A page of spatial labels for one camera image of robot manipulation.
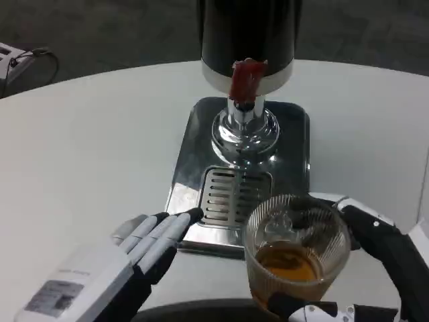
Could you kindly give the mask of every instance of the power cord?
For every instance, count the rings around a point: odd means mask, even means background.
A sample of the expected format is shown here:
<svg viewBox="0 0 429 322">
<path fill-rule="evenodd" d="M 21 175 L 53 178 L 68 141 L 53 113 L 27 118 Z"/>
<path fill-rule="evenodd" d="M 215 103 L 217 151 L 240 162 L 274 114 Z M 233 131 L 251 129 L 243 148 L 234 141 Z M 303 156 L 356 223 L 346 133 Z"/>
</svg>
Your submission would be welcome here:
<svg viewBox="0 0 429 322">
<path fill-rule="evenodd" d="M 14 68 L 19 64 L 18 59 L 25 58 L 25 57 L 32 57 L 32 58 L 37 59 L 37 58 L 44 57 L 44 56 L 48 57 L 55 64 L 55 70 L 52 73 L 52 76 L 49 78 L 49 80 L 44 84 L 44 86 L 52 84 L 56 75 L 58 74 L 58 71 L 60 70 L 60 60 L 58 59 L 58 57 L 53 52 L 51 52 L 49 50 L 49 48 L 35 48 L 32 50 L 26 50 L 25 52 L 22 52 L 18 56 L 10 58 L 9 64 L 7 64 L 6 77 L 5 77 L 5 80 L 4 80 L 2 89 L 1 89 L 0 99 L 4 98 L 4 96 L 6 94 L 7 79 L 9 77 L 10 68 Z"/>
</svg>

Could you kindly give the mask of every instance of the glass cup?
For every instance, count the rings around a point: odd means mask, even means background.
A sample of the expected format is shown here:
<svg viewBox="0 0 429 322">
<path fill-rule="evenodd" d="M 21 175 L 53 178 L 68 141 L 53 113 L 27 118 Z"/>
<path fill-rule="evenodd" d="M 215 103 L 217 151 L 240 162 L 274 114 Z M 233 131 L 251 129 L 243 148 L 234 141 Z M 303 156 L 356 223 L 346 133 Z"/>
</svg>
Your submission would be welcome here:
<svg viewBox="0 0 429 322">
<path fill-rule="evenodd" d="M 243 245 L 251 294 L 264 308 L 276 292 L 319 301 L 350 253 L 339 212 L 308 195 L 260 204 L 246 222 Z"/>
</svg>

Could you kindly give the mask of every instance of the white robotic hand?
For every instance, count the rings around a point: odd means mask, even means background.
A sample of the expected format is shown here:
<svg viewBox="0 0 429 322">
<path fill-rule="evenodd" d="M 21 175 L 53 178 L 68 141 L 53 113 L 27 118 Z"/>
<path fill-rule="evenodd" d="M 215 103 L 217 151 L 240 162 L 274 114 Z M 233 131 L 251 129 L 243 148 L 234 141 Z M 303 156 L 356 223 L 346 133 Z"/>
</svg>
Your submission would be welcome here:
<svg viewBox="0 0 429 322">
<path fill-rule="evenodd" d="M 177 215 L 139 216 L 121 226 L 113 241 L 78 248 L 15 321 L 130 321 L 150 295 L 151 286 L 167 272 L 178 242 L 201 218 L 199 208 Z"/>
</svg>

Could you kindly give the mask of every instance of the floor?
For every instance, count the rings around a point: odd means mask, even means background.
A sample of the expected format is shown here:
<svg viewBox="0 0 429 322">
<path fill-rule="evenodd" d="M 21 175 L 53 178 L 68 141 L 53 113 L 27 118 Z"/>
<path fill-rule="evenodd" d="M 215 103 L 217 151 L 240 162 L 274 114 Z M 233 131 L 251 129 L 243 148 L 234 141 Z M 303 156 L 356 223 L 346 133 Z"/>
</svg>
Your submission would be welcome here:
<svg viewBox="0 0 429 322">
<path fill-rule="evenodd" d="M 49 46 L 56 81 L 120 68 L 199 59 L 195 0 L 2 0 L 0 42 Z M 391 68 L 429 76 L 427 0 L 304 0 L 296 58 Z M 8 95 L 40 86 L 36 62 Z"/>
</svg>

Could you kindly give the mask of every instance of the round table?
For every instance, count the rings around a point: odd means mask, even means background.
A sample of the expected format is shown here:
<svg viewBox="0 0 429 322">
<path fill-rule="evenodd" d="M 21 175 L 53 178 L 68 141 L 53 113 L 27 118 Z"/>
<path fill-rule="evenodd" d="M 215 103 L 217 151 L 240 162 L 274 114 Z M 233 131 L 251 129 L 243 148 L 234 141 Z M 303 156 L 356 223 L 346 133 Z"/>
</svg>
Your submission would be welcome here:
<svg viewBox="0 0 429 322">
<path fill-rule="evenodd" d="M 418 219 L 428 153 L 429 78 L 296 61 L 268 99 L 311 120 L 313 191 L 350 195 L 407 231 Z M 199 62 L 118 70 L 0 101 L 0 314 L 11 321 L 78 244 L 164 210 L 192 106 L 222 96 Z M 145 307 L 249 297 L 245 263 L 178 254 Z M 382 266 L 354 252 L 325 296 L 396 307 Z"/>
</svg>

